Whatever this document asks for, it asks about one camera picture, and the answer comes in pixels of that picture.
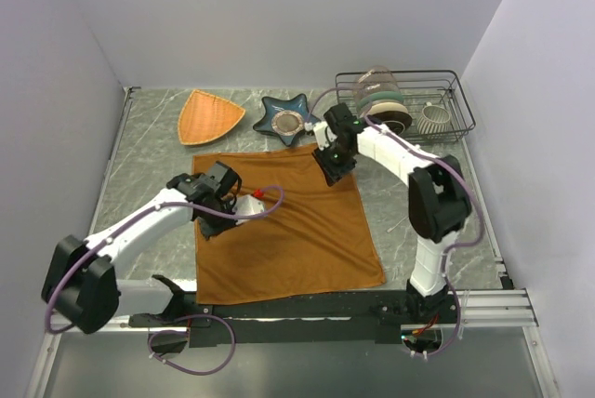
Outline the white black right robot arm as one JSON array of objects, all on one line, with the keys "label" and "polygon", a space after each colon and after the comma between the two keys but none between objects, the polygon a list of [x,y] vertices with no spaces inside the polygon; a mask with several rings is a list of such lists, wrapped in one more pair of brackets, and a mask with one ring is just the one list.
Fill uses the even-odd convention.
[{"label": "white black right robot arm", "polygon": [[361,155],[380,164],[407,188],[408,219],[417,234],[416,261],[406,284],[405,311],[425,323],[448,294],[447,264],[472,211],[458,160],[424,152],[369,117],[357,117],[344,104],[305,129],[317,148],[312,155],[332,186],[346,177]]}]

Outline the orange cloth napkin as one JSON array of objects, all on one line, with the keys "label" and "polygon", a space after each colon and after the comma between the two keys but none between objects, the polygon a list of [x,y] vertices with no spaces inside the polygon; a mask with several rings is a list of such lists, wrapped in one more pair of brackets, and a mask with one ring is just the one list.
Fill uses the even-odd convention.
[{"label": "orange cloth napkin", "polygon": [[220,161],[240,175],[243,194],[281,202],[265,218],[195,236],[197,301],[234,305],[385,283],[354,176],[328,186],[314,148],[194,156],[194,171]]}]

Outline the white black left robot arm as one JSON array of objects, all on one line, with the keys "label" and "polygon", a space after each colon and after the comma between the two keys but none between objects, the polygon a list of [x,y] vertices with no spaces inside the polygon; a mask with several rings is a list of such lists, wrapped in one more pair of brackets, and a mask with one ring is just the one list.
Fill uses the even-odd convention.
[{"label": "white black left robot arm", "polygon": [[221,162],[205,173],[183,173],[170,180],[148,204],[112,227],[84,239],[60,240],[50,261],[41,297],[46,302],[45,330],[57,335],[51,316],[58,312],[85,334],[113,317],[151,315],[163,325],[183,317],[183,290],[163,275],[126,282],[121,272],[160,238],[198,221],[210,236],[236,224],[234,207],[241,177]]}]

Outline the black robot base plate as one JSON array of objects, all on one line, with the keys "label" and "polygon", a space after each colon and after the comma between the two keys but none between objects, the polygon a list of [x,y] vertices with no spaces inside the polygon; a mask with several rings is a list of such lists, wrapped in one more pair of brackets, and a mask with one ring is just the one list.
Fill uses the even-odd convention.
[{"label": "black robot base plate", "polygon": [[239,305],[199,304],[183,295],[167,317],[135,314],[133,328],[187,330],[191,348],[238,344],[373,341],[399,344],[407,327],[422,327],[437,317],[439,325],[456,322],[456,305],[448,295],[431,312],[421,313],[403,290],[323,293]]}]

